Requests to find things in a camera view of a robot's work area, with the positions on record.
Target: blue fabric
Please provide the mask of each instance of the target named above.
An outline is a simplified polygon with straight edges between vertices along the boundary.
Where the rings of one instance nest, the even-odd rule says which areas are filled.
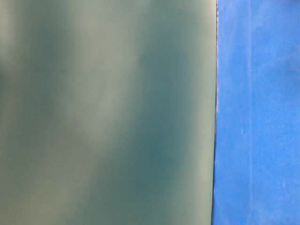
[[[300,1],[219,0],[213,224],[300,224]]]

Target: blue paper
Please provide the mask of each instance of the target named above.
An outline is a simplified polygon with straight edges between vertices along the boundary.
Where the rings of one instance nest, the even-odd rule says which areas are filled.
[[[219,0],[214,225],[300,224],[300,1]]]

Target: green surface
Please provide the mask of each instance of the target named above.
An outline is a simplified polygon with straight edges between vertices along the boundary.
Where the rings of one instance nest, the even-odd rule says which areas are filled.
[[[216,6],[0,0],[0,224],[210,224]]]

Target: blue background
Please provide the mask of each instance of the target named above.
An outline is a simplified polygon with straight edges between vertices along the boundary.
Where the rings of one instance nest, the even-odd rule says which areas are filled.
[[[300,224],[300,1],[219,0],[213,224]]]

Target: matte surface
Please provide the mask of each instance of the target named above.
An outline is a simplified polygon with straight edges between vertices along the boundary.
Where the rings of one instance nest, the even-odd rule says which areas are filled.
[[[300,224],[299,12],[218,2],[214,225]]]
[[[209,225],[212,0],[0,0],[0,225]]]

